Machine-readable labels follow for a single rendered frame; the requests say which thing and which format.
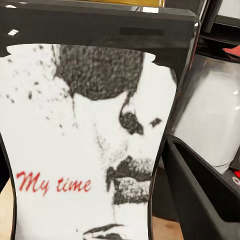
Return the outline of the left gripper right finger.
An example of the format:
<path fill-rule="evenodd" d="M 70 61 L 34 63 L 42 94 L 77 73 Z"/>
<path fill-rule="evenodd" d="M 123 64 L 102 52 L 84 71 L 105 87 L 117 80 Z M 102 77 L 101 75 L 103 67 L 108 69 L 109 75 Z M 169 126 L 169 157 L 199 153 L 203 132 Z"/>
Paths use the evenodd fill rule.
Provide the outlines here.
<path fill-rule="evenodd" d="M 161 157 L 184 240 L 240 240 L 240 190 L 177 136 Z"/>

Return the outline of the bottle of coffee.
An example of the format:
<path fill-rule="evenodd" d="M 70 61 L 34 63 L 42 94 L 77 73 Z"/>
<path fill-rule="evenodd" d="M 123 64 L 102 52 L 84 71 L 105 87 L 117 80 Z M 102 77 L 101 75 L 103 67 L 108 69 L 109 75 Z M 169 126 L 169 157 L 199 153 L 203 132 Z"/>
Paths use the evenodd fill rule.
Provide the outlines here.
<path fill-rule="evenodd" d="M 200 18 L 165 0 L 0 0 L 10 240 L 154 240 L 158 163 Z"/>

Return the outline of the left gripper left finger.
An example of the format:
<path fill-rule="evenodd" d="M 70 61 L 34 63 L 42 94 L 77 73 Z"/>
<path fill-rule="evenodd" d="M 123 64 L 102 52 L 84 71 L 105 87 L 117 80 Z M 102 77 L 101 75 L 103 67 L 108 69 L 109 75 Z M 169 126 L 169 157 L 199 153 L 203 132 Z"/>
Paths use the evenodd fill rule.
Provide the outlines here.
<path fill-rule="evenodd" d="M 9 172 L 8 164 L 3 152 L 2 145 L 0 144 L 0 193 L 6 186 L 9 179 L 10 179 L 10 172 Z"/>

